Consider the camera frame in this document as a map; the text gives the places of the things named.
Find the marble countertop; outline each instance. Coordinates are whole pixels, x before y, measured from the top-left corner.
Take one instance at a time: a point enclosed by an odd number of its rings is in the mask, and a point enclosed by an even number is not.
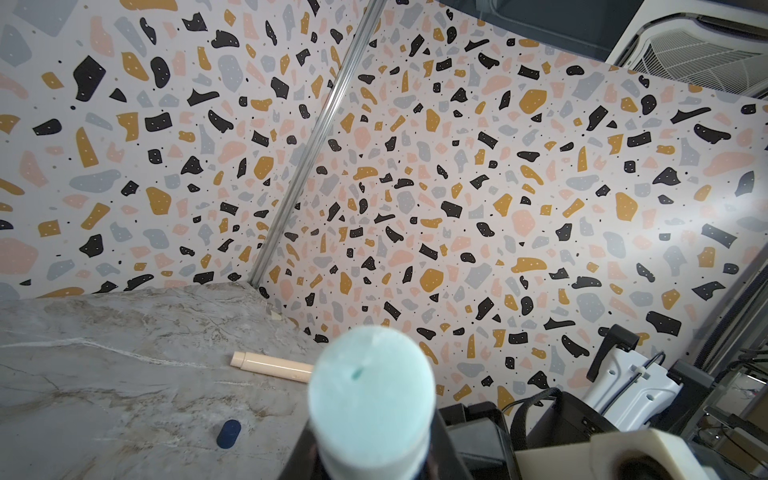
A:
[[[229,360],[314,363],[294,328],[238,283],[0,303],[0,478],[276,478],[306,386]]]

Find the cream plastic tube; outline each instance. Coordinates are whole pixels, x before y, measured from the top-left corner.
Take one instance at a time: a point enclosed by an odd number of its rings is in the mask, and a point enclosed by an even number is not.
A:
[[[259,353],[235,352],[232,355],[231,366],[236,366],[248,372],[264,373],[278,376],[281,379],[296,380],[308,383],[312,375],[312,368],[308,363],[293,362],[291,360],[278,359],[273,356],[260,355]]]

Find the patterned wall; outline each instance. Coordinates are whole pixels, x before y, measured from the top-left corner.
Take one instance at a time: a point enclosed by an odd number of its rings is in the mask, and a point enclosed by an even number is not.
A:
[[[0,300],[247,276],[367,2],[6,3]]]
[[[614,323],[670,365],[766,243],[763,102],[436,2],[364,58],[263,293],[317,342],[407,332],[441,404],[583,392]]]

